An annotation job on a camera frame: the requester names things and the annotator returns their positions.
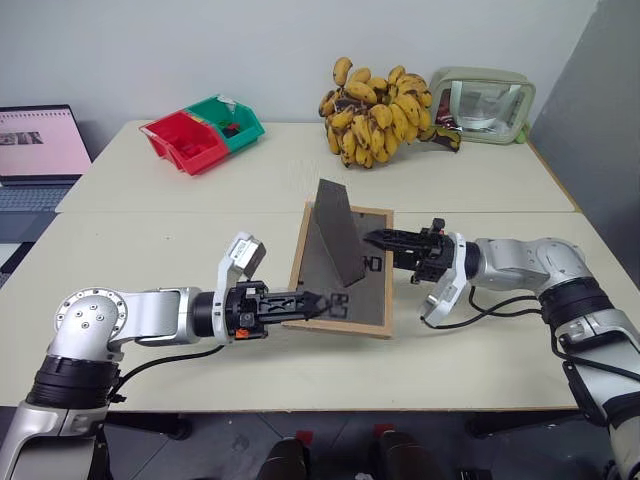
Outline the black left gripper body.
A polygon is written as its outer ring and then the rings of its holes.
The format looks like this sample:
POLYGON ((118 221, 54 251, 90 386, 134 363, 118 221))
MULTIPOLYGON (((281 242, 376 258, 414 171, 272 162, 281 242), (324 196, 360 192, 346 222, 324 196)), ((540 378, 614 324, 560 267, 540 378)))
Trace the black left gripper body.
POLYGON ((232 340, 264 339, 268 336, 268 329, 258 314, 258 303, 267 292, 268 287, 262 281, 242 281, 229 290, 224 316, 226 330, 232 340))

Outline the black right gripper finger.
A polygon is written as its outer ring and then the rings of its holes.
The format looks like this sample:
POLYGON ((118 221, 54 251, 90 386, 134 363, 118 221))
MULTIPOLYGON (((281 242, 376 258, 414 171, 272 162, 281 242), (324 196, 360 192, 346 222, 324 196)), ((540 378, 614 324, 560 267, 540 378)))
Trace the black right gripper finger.
POLYGON ((392 252, 416 253, 424 250, 422 244, 415 242, 376 239, 367 239, 366 242, 380 250, 392 252))
POLYGON ((410 232, 396 229, 377 229, 364 235, 366 242, 420 242, 420 232, 410 232))

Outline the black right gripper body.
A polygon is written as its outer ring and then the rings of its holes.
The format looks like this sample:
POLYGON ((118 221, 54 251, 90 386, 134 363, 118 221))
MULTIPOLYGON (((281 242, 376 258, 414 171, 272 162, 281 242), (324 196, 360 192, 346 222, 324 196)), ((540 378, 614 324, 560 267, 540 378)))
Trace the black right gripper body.
POLYGON ((422 281, 436 283, 453 264, 454 246, 451 238, 444 233, 445 220, 434 218, 428 228, 422 228, 420 243, 424 246, 422 252, 404 253, 394 252, 393 265, 395 268, 411 271, 411 282, 422 281))

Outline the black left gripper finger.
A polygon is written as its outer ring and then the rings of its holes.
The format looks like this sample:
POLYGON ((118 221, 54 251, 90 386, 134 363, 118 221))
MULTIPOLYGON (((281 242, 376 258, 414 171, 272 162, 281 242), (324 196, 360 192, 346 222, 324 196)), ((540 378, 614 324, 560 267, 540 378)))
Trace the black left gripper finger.
POLYGON ((292 310, 274 310, 264 314, 265 322, 287 322, 294 320, 308 321, 319 317, 330 309, 329 304, 300 304, 292 310))
POLYGON ((270 309, 315 309, 320 296, 309 291, 269 293, 264 301, 270 309))

